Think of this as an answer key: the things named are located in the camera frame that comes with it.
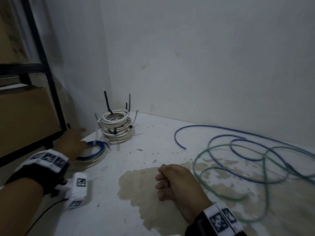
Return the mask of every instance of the shelf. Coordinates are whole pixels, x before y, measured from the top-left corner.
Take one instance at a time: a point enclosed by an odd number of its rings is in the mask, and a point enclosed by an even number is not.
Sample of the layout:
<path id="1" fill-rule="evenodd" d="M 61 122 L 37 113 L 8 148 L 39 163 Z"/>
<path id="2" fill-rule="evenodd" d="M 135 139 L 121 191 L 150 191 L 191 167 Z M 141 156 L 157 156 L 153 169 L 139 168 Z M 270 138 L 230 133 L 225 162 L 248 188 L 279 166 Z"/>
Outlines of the shelf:
<path id="1" fill-rule="evenodd" d="M 43 72 L 44 66 L 41 63 L 0 64 L 0 78 L 7 78 L 8 76 L 16 76 L 22 74 L 37 74 Z"/>
<path id="2" fill-rule="evenodd" d="M 57 140 L 58 138 L 60 138 L 60 136 L 63 134 L 63 131 L 60 130 L 46 138 L 43 138 L 37 142 L 34 142 L 28 146 L 25 146 L 19 150 L 16 150 L 8 155 L 5 155 L 3 157 L 0 157 L 0 167 L 5 166 L 6 164 L 9 164 L 10 162 L 13 162 L 14 160 L 25 156 L 26 154 L 37 150 L 40 147 L 46 146 L 51 144 L 54 140 Z"/>

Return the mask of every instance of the coiled white cable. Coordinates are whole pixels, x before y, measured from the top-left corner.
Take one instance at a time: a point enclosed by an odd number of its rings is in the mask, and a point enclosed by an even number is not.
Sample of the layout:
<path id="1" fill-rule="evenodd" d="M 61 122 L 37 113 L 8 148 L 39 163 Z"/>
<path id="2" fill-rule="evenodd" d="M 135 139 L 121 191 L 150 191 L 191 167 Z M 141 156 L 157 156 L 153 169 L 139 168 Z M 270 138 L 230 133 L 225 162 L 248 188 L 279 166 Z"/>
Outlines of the coiled white cable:
<path id="1" fill-rule="evenodd" d="M 131 124 L 129 111 L 126 109 L 113 110 L 112 113 L 107 112 L 97 122 L 100 124 L 104 138 L 111 145 L 125 142 L 131 136 L 133 124 Z"/>

